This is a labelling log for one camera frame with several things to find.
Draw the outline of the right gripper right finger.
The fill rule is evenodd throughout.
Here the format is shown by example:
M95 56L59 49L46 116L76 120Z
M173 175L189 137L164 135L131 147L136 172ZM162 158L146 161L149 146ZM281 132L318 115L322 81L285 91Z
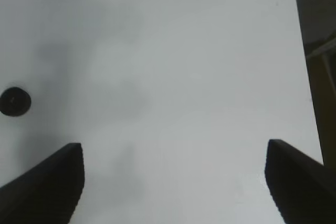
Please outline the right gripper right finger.
M265 179L285 223L335 223L335 173L283 140L269 140Z

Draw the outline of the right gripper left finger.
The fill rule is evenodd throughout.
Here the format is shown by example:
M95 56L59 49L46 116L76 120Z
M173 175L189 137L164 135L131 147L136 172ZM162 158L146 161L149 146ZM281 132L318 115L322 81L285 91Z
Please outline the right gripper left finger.
M1 223L69 223L85 185L80 143L69 143L1 187Z

